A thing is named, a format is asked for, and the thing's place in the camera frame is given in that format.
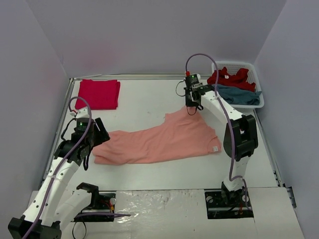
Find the salmon pink t-shirt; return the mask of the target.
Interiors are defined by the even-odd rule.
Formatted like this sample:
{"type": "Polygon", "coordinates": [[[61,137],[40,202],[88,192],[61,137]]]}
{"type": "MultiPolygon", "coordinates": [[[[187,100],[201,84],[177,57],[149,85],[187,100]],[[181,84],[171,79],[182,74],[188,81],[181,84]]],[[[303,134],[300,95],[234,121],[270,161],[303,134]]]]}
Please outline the salmon pink t-shirt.
{"type": "Polygon", "coordinates": [[[158,126],[109,135],[109,141],[93,149],[96,164],[149,164],[221,152],[215,130],[200,113],[187,107],[166,114],[158,126]]]}

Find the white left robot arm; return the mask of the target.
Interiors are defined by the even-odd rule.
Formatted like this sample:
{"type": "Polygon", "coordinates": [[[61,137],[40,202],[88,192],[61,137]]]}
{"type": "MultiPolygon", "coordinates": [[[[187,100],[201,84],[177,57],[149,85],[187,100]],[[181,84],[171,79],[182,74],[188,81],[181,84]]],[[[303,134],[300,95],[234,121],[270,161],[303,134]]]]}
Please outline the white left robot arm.
{"type": "Polygon", "coordinates": [[[54,153],[52,169],[44,180],[33,205],[18,218],[12,218],[8,230],[14,239],[59,239],[62,231],[58,222],[44,224],[45,216],[52,216],[69,180],[88,159],[93,147],[110,139],[100,118],[76,119],[70,140],[63,140],[54,153]]]}

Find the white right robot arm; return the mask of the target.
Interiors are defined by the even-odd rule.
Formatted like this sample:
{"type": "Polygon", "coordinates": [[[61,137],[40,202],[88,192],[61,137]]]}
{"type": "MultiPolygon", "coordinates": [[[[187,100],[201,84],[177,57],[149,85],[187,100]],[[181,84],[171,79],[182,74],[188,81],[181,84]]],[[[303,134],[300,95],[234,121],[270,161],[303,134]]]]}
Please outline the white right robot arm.
{"type": "Polygon", "coordinates": [[[225,125],[223,149],[231,158],[229,175],[221,185],[221,200],[234,205],[247,194],[244,179],[247,164],[258,147],[257,125],[254,116],[244,115],[228,104],[218,93],[217,85],[204,85],[199,74],[186,73],[185,104],[197,110],[207,109],[225,125]]]}

